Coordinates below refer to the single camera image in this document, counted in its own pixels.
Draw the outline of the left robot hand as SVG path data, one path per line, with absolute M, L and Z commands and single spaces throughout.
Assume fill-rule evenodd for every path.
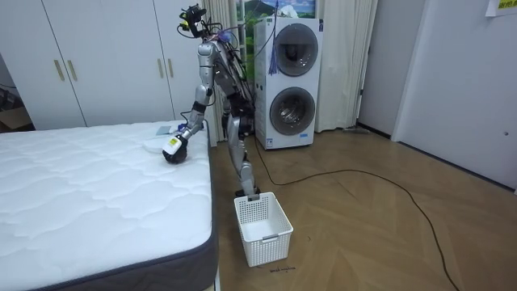
M 173 136 L 163 147 L 162 155 L 168 163 L 180 164 L 187 158 L 188 140 L 181 135 Z

